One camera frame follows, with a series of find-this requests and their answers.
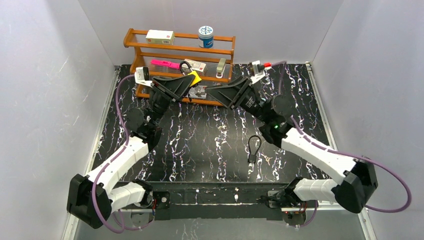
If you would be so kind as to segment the yellow padlock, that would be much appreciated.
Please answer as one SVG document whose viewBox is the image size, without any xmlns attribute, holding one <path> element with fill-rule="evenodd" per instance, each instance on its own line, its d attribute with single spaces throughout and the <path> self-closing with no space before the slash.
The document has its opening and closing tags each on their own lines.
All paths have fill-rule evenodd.
<svg viewBox="0 0 424 240">
<path fill-rule="evenodd" d="M 183 66 L 186 66 L 186 68 L 188 69 L 188 72 L 184 70 Z M 183 76 L 189 75 L 193 77 L 193 80 L 190 83 L 190 87 L 194 87 L 202 80 L 200 76 L 198 75 L 198 73 L 195 70 L 193 70 L 190 63 L 187 62 L 186 60 L 183 60 L 179 63 L 179 70 Z"/>
</svg>

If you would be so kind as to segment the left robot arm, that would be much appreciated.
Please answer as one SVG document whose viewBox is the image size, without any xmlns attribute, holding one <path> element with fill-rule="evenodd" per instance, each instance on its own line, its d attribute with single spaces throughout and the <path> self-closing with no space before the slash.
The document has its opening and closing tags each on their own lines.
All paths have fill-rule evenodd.
<svg viewBox="0 0 424 240">
<path fill-rule="evenodd" d="M 116 112 L 125 142 L 98 167 L 70 180 L 67 212 L 93 229 L 106 226 L 114 233 L 122 233 L 126 226 L 116 229 L 107 223 L 113 213 L 133 204 L 154 207 L 153 188 L 146 181 L 133 180 L 120 187 L 116 184 L 156 147 L 162 135 L 159 121 L 169 106 L 182 101 L 200 81 L 194 73 L 177 78 L 153 77 L 147 107 L 132 108 L 125 116 L 121 115 L 120 98 L 116 96 Z"/>
</svg>

